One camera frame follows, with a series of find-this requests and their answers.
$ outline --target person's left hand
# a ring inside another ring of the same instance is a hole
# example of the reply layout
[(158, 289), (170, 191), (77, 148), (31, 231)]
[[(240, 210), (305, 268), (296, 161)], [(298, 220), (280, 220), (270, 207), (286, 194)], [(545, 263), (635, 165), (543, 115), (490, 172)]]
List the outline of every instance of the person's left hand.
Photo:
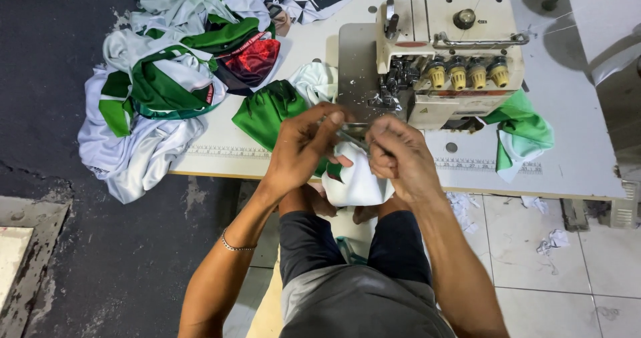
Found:
[(272, 194), (283, 197), (294, 188), (305, 184), (327, 155), (331, 162), (351, 167), (353, 162), (344, 156), (333, 156), (338, 143), (336, 135), (343, 122), (352, 115), (344, 107), (319, 103), (295, 117), (281, 123), (276, 146), (263, 181)]

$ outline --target person's right hand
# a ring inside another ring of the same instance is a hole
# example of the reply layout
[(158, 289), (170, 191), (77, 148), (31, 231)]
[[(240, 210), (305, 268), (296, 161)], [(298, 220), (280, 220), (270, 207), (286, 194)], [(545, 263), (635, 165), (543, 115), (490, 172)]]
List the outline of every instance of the person's right hand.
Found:
[(444, 198), (434, 158), (420, 131), (388, 114), (372, 123), (365, 139), (372, 173), (391, 179), (399, 198), (410, 204)]

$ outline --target dark shorts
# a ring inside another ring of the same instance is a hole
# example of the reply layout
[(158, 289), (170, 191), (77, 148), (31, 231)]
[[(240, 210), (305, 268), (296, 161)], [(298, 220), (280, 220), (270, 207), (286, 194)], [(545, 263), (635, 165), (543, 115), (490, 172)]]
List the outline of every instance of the dark shorts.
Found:
[[(314, 269), (347, 264), (332, 236), (330, 222), (308, 212), (281, 217), (280, 245), (283, 286)], [(412, 212), (393, 212), (379, 220), (367, 265), (390, 278), (431, 286), (428, 258)]]

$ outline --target person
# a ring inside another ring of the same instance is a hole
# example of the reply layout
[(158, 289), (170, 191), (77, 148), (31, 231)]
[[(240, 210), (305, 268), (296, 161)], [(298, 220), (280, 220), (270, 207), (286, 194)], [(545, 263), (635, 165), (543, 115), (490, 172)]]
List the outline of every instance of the person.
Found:
[(322, 103), (282, 122), (265, 177), (188, 284), (179, 338), (222, 336), (276, 206), (280, 337), (508, 337), (492, 282), (461, 232), (423, 135), (392, 115), (374, 121), (366, 141), (372, 172), (391, 179), (396, 192), (378, 207), (367, 265), (346, 264), (301, 186), (324, 154), (351, 165), (332, 156), (335, 132), (349, 118)]

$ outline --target concrete floor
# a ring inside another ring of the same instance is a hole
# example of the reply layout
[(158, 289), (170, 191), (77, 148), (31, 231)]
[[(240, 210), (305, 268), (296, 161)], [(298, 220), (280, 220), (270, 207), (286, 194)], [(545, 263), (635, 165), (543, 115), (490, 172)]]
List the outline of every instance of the concrete floor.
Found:
[(239, 181), (167, 176), (122, 205), (77, 155), (84, 81), (135, 0), (0, 0), (0, 195), (73, 199), (27, 337), (175, 337)]

